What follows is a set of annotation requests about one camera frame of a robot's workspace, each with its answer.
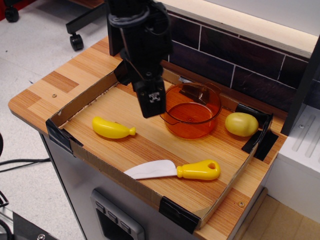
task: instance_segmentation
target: cable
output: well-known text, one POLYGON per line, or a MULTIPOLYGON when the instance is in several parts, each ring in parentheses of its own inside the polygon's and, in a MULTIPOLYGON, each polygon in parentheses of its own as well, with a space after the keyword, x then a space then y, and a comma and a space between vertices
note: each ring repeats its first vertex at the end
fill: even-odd
POLYGON ((10 164, 10 163, 28 163, 28 164, 24 164, 24 165, 15 166, 15 167, 7 168, 7 169, 4 169, 4 170, 0 170, 0 173, 4 173, 4 172, 10 171, 10 170, 14 170, 14 169, 19 169, 19 168, 30 166, 30 165, 33 165, 33 164, 45 163, 45 162, 50 162, 50 158, 38 159, 38 160, 33 160, 33 159, 8 160, 8 161, 0 162, 0 166, 1 165, 5 165, 5 164, 10 164))
POLYGON ((6 235, 7 235, 7 240, 14 240, 14 236, 13 236, 10 228, 9 228, 8 225, 7 225, 4 221, 2 221, 1 219, 0 219, 0 226, 2 226, 2 227, 4 228, 4 230, 5 230, 5 232, 6 232, 6 235))
MULTIPOLYGON (((4 139, 2 138, 2 135, 0 133, 0 156, 2 154, 3 149, 4 149, 4 139)), ((0 162, 0 166, 6 165, 6 164, 13 164, 13 163, 28 163, 28 164, 0 170, 0 173, 4 173, 4 172, 14 170, 14 169, 19 169, 19 168, 30 166, 33 164, 45 163, 45 162, 50 162, 50 158, 46 158, 46 159, 14 159, 14 160, 3 161, 3 162, 0 162)))

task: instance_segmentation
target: black tape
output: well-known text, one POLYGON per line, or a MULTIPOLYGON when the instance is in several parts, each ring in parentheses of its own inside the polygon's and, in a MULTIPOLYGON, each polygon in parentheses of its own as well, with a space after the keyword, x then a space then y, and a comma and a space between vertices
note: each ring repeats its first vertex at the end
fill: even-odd
POLYGON ((74 136, 72 136, 68 131, 66 131, 65 129, 59 129, 51 119, 48 119, 45 122, 45 125, 49 134, 49 139, 72 155, 73 150, 70 145, 70 140, 74 141, 81 147, 83 146, 83 144, 79 142, 74 136))
POLYGON ((200 221, 198 216, 179 206, 165 196, 163 196, 160 201, 159 213, 163 214, 191 234, 193 234, 198 222, 200 221))
POLYGON ((262 128, 262 130, 257 131, 242 147, 242 150, 249 154, 254 146, 259 144, 254 157, 263 161, 279 137, 271 131, 274 115, 261 112, 241 103, 238 104, 235 111, 250 114, 259 122, 259 127, 262 128))

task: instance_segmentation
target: caster wheel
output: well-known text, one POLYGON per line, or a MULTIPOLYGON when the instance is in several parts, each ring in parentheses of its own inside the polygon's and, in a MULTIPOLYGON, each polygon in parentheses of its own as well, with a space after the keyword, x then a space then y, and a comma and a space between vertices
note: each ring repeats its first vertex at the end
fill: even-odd
POLYGON ((8 22, 11 22, 11 23, 15 23, 18 21, 19 19, 19 13, 18 13, 18 10, 14 7, 9 7, 7 8, 5 11, 4 11, 4 16, 5 16, 5 19, 8 21, 8 22))
POLYGON ((81 36, 79 34, 73 34, 70 36, 70 43, 73 48, 73 50, 81 50, 84 48, 84 41, 82 40, 81 36))

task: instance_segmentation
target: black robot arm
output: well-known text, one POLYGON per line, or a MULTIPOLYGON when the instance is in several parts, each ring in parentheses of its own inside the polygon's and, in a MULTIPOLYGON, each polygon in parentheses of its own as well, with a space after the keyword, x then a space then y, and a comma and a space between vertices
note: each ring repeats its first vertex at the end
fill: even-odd
POLYGON ((120 29, 123 62, 116 74, 121 84, 132 83, 145 118, 166 110, 162 59, 172 52, 170 19, 165 6, 153 0, 106 0, 108 22, 120 29))

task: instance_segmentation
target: orange bowl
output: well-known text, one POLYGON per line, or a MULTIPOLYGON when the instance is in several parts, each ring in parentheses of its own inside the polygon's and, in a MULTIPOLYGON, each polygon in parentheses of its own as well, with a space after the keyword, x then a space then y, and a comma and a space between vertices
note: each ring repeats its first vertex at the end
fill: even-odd
POLYGON ((213 84, 182 83, 166 93, 166 110, 160 116, 173 134, 198 139, 210 133, 222 109, 220 90, 213 84))

